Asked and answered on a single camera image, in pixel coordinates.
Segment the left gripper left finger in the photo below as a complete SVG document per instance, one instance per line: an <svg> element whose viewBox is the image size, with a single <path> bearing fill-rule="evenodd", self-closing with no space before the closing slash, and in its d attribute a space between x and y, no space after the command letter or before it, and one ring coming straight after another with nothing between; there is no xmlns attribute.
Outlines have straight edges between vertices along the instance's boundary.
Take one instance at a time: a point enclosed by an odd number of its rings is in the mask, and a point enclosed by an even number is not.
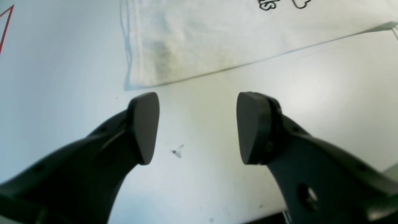
<svg viewBox="0 0 398 224"><path fill-rule="evenodd" d="M1 216L23 224L106 224L128 173L155 152L160 104L155 92L87 137L42 158L1 184Z"/></svg>

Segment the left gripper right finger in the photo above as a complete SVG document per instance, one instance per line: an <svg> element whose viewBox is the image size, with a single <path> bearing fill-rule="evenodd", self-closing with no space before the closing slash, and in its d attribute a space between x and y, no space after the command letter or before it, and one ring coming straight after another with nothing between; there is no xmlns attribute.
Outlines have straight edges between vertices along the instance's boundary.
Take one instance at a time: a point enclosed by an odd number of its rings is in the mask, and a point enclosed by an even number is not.
<svg viewBox="0 0 398 224"><path fill-rule="evenodd" d="M396 224L397 182L283 115L275 98L240 92L240 156L265 165L294 224Z"/></svg>

